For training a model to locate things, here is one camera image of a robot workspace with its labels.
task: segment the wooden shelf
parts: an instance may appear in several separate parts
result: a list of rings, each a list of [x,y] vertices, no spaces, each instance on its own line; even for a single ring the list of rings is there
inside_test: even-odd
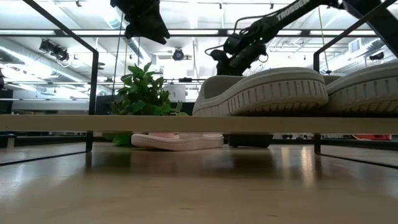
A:
[[[0,130],[397,134],[398,118],[0,115]]]

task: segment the black robotic arm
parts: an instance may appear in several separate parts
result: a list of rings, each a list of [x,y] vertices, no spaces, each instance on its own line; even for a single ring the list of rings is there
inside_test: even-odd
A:
[[[223,50],[212,51],[210,56],[218,61],[217,75],[241,76],[260,55],[266,55],[265,44],[271,41],[278,31],[320,5],[345,9],[360,19],[380,4],[380,0],[362,2],[361,0],[343,0],[342,3],[339,3],[338,0],[294,1],[276,12],[263,16],[251,26],[241,30],[240,33],[228,37],[223,45]],[[398,56],[398,29],[396,28],[398,20],[387,9],[384,9],[369,20],[368,24]]]

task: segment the spotlight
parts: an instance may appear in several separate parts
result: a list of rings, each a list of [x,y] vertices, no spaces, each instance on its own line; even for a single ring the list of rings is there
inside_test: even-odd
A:
[[[180,61],[184,59],[184,53],[182,52],[182,49],[175,49],[173,59],[175,61]]]
[[[69,60],[68,49],[63,48],[59,45],[55,45],[49,40],[42,40],[39,50],[43,51],[45,54],[50,53],[51,56],[54,56],[57,60],[61,62],[66,62],[67,60]]]
[[[376,55],[369,56],[370,60],[381,60],[383,58],[384,58],[384,53],[383,52],[380,52],[380,53],[378,53]]]

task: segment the pink shoe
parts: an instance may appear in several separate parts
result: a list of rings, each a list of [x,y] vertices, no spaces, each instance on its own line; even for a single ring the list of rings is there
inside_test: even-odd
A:
[[[189,151],[221,147],[224,144],[224,137],[222,134],[176,134],[172,138],[162,138],[154,135],[133,134],[131,144],[153,149]]]

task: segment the green plant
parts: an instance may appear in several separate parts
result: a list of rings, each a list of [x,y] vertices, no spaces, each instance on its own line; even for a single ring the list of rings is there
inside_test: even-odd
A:
[[[124,87],[118,91],[111,109],[118,115],[168,115],[171,110],[169,91],[163,90],[163,77],[154,80],[155,72],[129,66],[131,74],[121,77]]]
[[[186,112],[181,112],[182,109],[182,102],[178,102],[175,108],[170,110],[170,115],[174,116],[189,116]]]

